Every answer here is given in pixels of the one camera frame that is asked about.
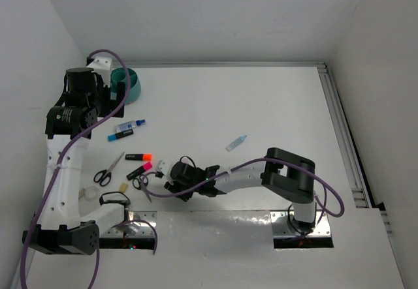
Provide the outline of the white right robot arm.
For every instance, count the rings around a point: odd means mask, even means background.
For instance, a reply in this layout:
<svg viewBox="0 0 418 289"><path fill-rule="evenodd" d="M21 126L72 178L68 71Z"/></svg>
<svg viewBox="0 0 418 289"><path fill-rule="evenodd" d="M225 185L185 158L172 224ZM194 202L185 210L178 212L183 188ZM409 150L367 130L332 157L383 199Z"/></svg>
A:
<svg viewBox="0 0 418 289"><path fill-rule="evenodd" d="M251 163L242 168L227 170L219 165L205 169L179 160L174 164L161 161L159 171L166 177L164 188L176 194L205 182L199 188L179 196L188 201L196 192L214 198L238 189L264 187L291 202L293 217L288 223L300 234L309 234L315 226L316 204L314 180L305 171L315 173L315 163L288 151L271 147L267 162Z"/></svg>

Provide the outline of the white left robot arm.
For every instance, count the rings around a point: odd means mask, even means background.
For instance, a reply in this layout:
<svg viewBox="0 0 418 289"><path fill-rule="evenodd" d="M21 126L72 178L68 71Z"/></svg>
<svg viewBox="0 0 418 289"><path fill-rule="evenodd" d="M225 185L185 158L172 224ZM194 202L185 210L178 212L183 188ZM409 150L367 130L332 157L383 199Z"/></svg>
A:
<svg viewBox="0 0 418 289"><path fill-rule="evenodd" d="M102 232L127 218L128 202L103 202L98 210L81 216L80 177L91 140L91 127L109 117L125 93L118 86L116 99L101 75L90 67L70 68L64 90L46 116L46 203L34 218L35 229L23 232L22 241L44 254L91 255Z"/></svg>

